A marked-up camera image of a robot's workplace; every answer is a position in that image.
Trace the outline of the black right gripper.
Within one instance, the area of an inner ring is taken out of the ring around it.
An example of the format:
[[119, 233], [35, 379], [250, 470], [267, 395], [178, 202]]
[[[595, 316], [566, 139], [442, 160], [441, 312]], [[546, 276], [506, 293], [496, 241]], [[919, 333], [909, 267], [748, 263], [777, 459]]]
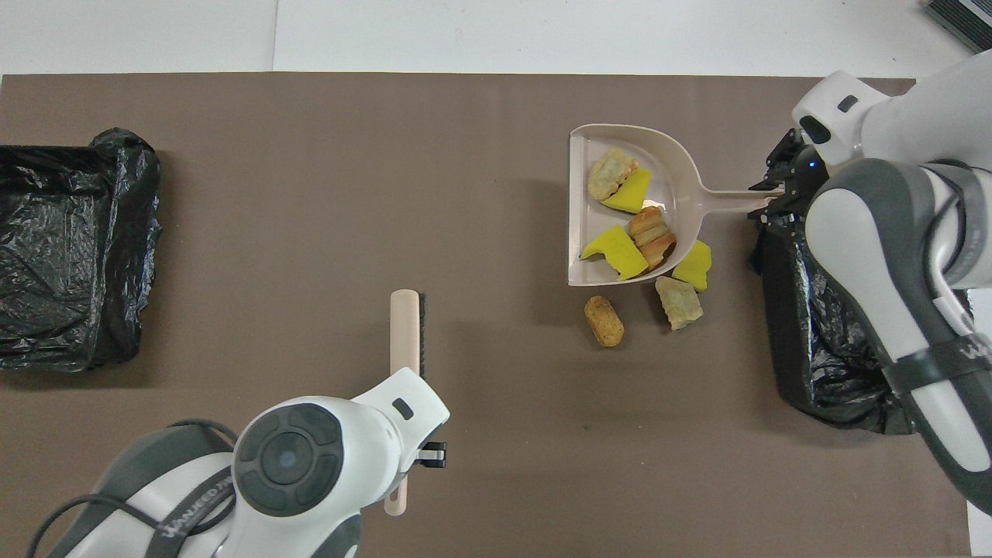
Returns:
[[749, 191], [773, 191], [783, 194], [762, 208], [748, 212], [746, 218], [755, 227], [785, 227], [807, 218], [809, 205], [826, 182], [825, 162], [815, 146], [807, 142], [798, 128], [787, 131], [766, 157], [766, 173]]

